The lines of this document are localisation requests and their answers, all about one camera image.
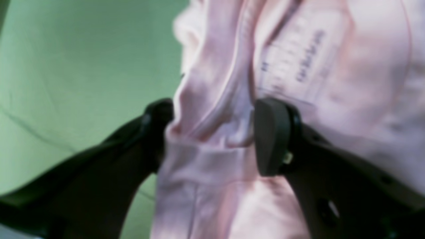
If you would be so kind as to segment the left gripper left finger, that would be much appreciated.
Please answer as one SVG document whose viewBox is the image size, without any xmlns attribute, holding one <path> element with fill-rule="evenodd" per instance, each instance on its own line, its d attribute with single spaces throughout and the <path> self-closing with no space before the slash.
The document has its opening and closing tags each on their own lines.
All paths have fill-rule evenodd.
<svg viewBox="0 0 425 239">
<path fill-rule="evenodd" d="M 140 185 L 157 173 L 173 102 L 144 113 L 100 144 L 79 152 L 1 196 L 1 224 L 43 239 L 118 239 Z"/>
</svg>

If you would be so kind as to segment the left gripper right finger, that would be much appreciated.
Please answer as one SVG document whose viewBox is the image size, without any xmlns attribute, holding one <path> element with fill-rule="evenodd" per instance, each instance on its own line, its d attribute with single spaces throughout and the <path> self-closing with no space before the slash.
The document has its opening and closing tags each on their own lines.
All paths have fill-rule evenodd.
<svg viewBox="0 0 425 239">
<path fill-rule="evenodd" d="M 424 196 L 336 148 L 274 98 L 254 105 L 259 174 L 283 176 L 313 239 L 423 239 Z"/>
</svg>

